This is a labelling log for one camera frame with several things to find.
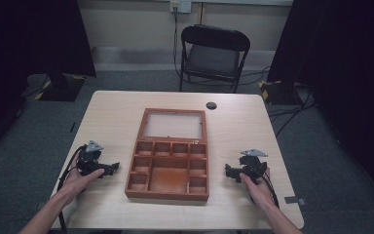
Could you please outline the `grey floor tape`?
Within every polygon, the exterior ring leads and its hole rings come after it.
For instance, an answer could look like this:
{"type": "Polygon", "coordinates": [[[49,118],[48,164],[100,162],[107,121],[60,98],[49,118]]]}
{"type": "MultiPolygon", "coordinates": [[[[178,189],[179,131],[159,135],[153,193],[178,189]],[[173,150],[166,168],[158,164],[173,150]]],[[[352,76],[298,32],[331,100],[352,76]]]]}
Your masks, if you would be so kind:
{"type": "Polygon", "coordinates": [[[284,197],[286,204],[298,204],[299,206],[305,206],[306,200],[304,198],[298,198],[297,196],[284,197]]]}

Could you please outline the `person's left hand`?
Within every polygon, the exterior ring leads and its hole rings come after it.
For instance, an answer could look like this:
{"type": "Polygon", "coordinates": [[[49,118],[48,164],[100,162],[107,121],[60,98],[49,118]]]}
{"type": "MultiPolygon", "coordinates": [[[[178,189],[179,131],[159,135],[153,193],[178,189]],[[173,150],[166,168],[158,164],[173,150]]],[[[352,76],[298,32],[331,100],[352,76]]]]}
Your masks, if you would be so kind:
{"type": "Polygon", "coordinates": [[[60,196],[60,203],[63,207],[70,204],[73,199],[93,180],[99,178],[104,173],[104,169],[98,169],[89,175],[80,175],[77,169],[78,158],[79,155],[76,154],[72,160],[70,168],[68,169],[68,174],[64,184],[56,193],[57,196],[60,196]]]}

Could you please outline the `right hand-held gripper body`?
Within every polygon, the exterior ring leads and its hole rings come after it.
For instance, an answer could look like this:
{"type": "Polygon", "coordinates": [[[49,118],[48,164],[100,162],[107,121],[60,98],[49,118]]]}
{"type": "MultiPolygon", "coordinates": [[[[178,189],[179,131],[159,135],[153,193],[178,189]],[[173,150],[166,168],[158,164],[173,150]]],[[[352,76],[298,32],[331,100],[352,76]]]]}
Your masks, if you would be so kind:
{"type": "Polygon", "coordinates": [[[258,149],[248,149],[241,152],[239,159],[243,165],[243,173],[256,183],[258,178],[262,178],[267,170],[267,163],[261,162],[260,157],[267,157],[267,154],[258,149]]]}

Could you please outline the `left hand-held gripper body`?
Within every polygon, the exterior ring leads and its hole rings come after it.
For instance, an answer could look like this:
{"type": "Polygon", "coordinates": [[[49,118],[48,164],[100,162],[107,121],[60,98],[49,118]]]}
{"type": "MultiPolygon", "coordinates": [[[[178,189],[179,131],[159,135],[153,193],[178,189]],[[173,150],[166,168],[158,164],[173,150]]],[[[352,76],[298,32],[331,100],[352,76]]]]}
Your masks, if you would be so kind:
{"type": "Polygon", "coordinates": [[[93,140],[90,140],[88,144],[84,144],[79,148],[76,167],[81,176],[87,176],[98,169],[106,171],[105,166],[98,163],[102,149],[103,147],[93,140]]]}

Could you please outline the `person's right hand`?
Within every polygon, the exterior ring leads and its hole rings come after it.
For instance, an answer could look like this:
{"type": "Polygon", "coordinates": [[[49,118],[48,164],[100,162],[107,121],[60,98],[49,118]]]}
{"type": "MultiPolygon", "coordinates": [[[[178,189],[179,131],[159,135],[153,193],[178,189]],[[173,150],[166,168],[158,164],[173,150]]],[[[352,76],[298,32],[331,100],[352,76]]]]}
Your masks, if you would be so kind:
{"type": "Polygon", "coordinates": [[[270,189],[269,179],[270,179],[270,169],[267,169],[265,174],[261,179],[258,179],[254,183],[248,175],[240,173],[240,178],[245,184],[251,198],[258,208],[261,210],[266,207],[274,207],[275,202],[270,189]]]}

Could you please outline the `black stand base yellow stripes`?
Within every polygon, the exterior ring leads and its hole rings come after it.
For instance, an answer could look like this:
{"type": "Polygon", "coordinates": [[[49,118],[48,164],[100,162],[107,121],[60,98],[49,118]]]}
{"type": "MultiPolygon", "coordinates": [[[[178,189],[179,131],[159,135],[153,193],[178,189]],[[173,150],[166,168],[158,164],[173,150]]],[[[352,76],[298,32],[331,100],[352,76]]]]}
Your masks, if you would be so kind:
{"type": "Polygon", "coordinates": [[[271,105],[301,105],[302,100],[299,97],[294,86],[286,85],[281,81],[258,83],[264,101],[271,105]]]}
{"type": "Polygon", "coordinates": [[[86,81],[82,76],[71,74],[49,73],[48,76],[49,81],[35,97],[36,100],[73,102],[86,81]]]}

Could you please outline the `black folding chair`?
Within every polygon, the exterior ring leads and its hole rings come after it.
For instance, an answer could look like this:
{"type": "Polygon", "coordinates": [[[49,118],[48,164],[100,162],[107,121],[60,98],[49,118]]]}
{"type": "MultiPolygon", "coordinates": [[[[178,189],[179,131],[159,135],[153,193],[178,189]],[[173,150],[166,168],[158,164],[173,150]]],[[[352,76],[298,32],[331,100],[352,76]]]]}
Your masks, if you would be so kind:
{"type": "Polygon", "coordinates": [[[184,76],[227,82],[237,91],[250,40],[242,32],[216,26],[193,24],[181,32],[182,56],[179,91],[184,76]]]}

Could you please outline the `black curtain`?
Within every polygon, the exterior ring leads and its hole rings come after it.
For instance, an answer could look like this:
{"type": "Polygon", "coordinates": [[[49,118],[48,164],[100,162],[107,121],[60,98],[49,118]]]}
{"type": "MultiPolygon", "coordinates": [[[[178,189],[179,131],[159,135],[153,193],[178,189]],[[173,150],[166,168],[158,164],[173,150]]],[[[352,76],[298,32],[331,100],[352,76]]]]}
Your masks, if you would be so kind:
{"type": "Polygon", "coordinates": [[[95,76],[78,0],[0,0],[0,136],[32,74],[95,76]]]}
{"type": "Polygon", "coordinates": [[[292,0],[268,79],[312,86],[374,181],[374,0],[292,0]]]}

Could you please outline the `white wall socket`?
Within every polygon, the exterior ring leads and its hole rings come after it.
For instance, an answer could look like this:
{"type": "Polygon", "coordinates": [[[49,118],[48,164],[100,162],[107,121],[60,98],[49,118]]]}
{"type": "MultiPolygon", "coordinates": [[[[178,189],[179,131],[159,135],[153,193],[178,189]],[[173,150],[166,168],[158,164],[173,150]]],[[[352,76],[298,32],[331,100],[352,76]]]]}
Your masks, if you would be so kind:
{"type": "Polygon", "coordinates": [[[190,14],[192,12],[191,0],[170,0],[169,10],[172,13],[190,14]]]}

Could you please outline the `wooden compartment box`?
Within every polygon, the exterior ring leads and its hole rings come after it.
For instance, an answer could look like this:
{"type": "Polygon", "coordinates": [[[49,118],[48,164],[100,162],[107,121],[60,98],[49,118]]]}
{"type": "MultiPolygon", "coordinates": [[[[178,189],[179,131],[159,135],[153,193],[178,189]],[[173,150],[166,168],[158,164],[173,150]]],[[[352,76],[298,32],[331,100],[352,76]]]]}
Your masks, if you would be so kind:
{"type": "Polygon", "coordinates": [[[205,201],[208,183],[206,113],[145,109],[132,153],[126,195],[205,201]]]}

